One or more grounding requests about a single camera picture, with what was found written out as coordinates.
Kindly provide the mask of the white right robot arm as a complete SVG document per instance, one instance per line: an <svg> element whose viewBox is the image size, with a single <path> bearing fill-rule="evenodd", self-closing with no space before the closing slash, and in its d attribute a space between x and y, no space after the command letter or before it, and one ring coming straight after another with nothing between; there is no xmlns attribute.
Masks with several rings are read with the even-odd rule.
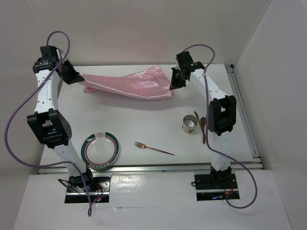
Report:
<svg viewBox="0 0 307 230"><path fill-rule="evenodd" d="M222 188L231 177L229 139L236 124L236 98L227 95L211 79L201 62L194 62L188 51L176 55L177 66L172 68L170 90L193 83L208 100L205 135L206 144L213 151L208 183L212 188Z"/></svg>

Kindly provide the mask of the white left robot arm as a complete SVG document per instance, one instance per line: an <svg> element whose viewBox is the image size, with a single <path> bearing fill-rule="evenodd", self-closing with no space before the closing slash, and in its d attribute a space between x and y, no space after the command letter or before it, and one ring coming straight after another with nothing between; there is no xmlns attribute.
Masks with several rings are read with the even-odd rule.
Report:
<svg viewBox="0 0 307 230"><path fill-rule="evenodd" d="M40 47L41 57L34 63L38 87L37 103L27 123L41 144L54 151L69 172L69 184L90 191L94 178L86 163L72 144L72 129L58 109L58 84L68 85L84 81L68 59L60 61L60 53L54 46Z"/></svg>

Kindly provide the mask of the brown wooden knife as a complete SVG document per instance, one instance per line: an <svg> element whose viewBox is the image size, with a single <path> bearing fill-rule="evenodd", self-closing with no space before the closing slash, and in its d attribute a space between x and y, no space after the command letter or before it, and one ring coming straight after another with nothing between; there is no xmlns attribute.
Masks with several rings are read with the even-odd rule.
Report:
<svg viewBox="0 0 307 230"><path fill-rule="evenodd" d="M194 111L194 114L197 118L197 121L201 127L201 131L202 131L202 142L203 144L206 143L206 134L205 134L205 126L206 126L206 118L205 117L199 117L198 113L196 111Z"/></svg>

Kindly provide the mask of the pink rose satin placemat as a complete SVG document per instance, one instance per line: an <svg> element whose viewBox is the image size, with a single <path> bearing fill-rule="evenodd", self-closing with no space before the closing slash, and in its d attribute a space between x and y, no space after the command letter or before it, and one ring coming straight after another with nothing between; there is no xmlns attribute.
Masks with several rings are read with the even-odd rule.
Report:
<svg viewBox="0 0 307 230"><path fill-rule="evenodd" d="M171 82L160 66L122 77L90 74L83 74L82 77L84 81L79 84L83 86L84 93L105 91L143 100L158 100L172 96Z"/></svg>

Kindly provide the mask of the brown wooden spoon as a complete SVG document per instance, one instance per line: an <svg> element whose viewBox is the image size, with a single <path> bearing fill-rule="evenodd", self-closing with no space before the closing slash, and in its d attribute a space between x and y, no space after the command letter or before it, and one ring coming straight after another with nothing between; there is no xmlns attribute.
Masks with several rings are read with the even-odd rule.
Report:
<svg viewBox="0 0 307 230"><path fill-rule="evenodd" d="M201 130L202 130L202 141L203 141L203 144L206 143L205 125L206 125L206 118L205 117L201 117Z"/></svg>

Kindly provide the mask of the copper fork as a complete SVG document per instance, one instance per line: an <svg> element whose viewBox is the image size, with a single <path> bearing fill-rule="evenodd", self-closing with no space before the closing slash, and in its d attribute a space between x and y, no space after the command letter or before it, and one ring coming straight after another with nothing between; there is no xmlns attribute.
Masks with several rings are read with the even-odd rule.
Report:
<svg viewBox="0 0 307 230"><path fill-rule="evenodd" d="M157 151L157 152L161 152L161 153L165 153L165 154L174 156L173 153L170 153L170 152L167 152L167 151L164 151L164 150L160 150L160 149L156 149L156 148L152 148L152 147L148 147L145 144L137 142L137 141L134 142L134 145L136 147L140 148L140 149L143 149L143 150L144 149L150 149L150 150L154 150L154 151Z"/></svg>

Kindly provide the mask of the white plate green red rim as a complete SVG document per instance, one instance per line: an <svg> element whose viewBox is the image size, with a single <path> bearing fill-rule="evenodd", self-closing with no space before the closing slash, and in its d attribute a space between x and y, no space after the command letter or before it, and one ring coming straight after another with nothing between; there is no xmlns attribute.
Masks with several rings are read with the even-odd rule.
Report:
<svg viewBox="0 0 307 230"><path fill-rule="evenodd" d="M109 132L91 134L81 147L82 160L89 168L97 170L115 163L119 153L119 141Z"/></svg>

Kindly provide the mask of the paper cup silver interior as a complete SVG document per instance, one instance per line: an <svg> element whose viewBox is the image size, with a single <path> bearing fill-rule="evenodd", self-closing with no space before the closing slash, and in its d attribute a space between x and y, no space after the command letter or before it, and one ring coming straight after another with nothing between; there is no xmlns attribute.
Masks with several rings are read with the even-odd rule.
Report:
<svg viewBox="0 0 307 230"><path fill-rule="evenodd" d="M193 115L186 115L183 117L182 130L185 133L192 133L198 124L198 120Z"/></svg>

